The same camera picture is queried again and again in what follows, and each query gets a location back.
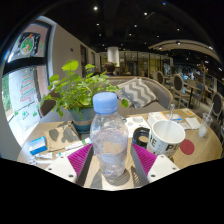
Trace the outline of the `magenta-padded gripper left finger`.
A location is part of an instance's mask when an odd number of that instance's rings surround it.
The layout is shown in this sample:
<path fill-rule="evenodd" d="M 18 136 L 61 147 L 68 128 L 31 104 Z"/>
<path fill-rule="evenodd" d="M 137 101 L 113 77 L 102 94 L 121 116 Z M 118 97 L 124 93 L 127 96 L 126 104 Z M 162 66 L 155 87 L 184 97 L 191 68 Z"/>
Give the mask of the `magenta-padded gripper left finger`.
<path fill-rule="evenodd" d="M 89 144 L 68 156 L 59 156 L 46 168 L 46 171 L 79 186 L 83 186 L 88 174 L 92 156 L 93 147 Z"/>

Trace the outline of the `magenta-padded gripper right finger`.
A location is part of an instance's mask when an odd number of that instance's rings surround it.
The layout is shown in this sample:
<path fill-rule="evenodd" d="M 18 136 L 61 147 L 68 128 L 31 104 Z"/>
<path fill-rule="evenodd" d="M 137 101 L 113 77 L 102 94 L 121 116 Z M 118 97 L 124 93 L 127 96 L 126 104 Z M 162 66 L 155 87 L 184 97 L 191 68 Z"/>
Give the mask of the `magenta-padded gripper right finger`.
<path fill-rule="evenodd" d="M 165 155 L 156 156 L 134 143 L 131 144 L 131 155 L 142 186 L 179 171 Z"/>

